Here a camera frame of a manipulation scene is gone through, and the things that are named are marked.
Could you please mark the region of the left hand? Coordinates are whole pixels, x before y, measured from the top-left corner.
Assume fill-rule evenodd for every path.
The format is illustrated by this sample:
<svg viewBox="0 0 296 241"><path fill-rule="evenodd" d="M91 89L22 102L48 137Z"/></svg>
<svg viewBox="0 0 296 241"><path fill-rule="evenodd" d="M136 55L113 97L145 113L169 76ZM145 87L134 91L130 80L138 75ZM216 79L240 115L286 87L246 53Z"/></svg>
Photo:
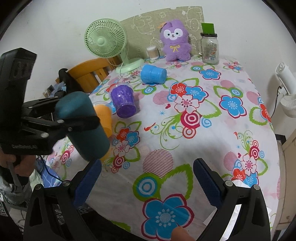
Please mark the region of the left hand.
<svg viewBox="0 0 296 241"><path fill-rule="evenodd" d="M1 166L8 168L8 163L14 163L16 157L14 155L5 154L0 151ZM19 176L30 177L35 169L36 156L21 156L21 162L14 167L15 173Z"/></svg>

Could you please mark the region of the right hand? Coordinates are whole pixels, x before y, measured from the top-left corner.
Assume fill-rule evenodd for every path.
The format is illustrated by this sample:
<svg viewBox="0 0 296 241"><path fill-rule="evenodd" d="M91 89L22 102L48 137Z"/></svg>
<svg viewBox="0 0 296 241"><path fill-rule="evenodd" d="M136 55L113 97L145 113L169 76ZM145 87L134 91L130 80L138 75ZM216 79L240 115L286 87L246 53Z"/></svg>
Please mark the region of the right hand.
<svg viewBox="0 0 296 241"><path fill-rule="evenodd" d="M178 226L171 232L171 241L195 241L182 227Z"/></svg>

